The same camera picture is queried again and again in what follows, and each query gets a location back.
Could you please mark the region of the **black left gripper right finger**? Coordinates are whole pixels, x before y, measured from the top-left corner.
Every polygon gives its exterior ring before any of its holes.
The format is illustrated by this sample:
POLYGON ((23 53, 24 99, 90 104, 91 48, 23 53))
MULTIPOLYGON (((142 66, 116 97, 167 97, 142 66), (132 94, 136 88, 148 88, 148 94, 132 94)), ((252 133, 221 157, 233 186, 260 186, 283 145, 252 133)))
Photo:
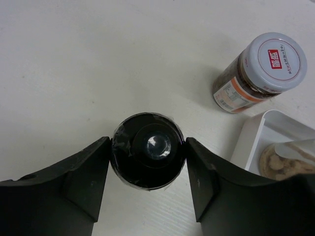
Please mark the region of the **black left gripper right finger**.
POLYGON ((215 155, 186 139, 190 188, 205 236, 312 236, 315 177, 275 181, 215 155))

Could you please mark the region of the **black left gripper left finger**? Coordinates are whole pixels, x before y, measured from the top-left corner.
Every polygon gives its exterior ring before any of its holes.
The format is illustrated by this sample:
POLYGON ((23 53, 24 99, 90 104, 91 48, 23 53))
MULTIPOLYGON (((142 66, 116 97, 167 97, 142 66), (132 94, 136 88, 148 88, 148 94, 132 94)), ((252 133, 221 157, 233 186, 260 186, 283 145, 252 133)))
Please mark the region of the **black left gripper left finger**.
POLYGON ((110 157, 102 137, 18 180, 0 183, 3 236, 90 236, 98 221, 110 157))

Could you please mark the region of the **black grinder top bottle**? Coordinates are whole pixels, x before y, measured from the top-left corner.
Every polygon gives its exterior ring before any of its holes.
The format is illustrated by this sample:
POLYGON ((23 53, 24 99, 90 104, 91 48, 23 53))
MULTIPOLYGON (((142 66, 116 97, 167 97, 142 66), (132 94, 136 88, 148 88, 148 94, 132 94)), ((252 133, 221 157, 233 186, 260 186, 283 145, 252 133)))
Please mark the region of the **black grinder top bottle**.
POLYGON ((273 143, 259 159, 260 175, 281 181, 298 174, 315 173, 315 140, 273 143))

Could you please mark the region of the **black grinder bottle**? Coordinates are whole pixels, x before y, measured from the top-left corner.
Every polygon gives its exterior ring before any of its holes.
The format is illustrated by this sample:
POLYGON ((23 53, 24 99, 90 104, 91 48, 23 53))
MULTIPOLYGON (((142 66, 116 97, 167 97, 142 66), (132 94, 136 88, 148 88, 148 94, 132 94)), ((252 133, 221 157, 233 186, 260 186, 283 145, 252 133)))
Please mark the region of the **black grinder bottle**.
POLYGON ((281 181, 298 174, 315 173, 315 140, 273 143, 259 159, 260 175, 281 181))
POLYGON ((152 191, 171 184, 186 159, 179 126, 159 113, 126 118, 114 131, 110 163, 125 184, 152 191))

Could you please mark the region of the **white lid orange label jar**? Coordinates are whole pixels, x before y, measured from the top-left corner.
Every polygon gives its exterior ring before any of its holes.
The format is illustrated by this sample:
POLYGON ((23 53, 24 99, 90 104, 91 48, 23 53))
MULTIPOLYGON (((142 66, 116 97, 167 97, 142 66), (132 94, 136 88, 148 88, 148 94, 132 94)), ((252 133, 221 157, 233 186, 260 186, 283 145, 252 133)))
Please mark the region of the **white lid orange label jar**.
POLYGON ((240 113, 297 87, 307 73, 303 49, 277 32, 256 37, 213 82, 213 98, 223 110, 240 113))

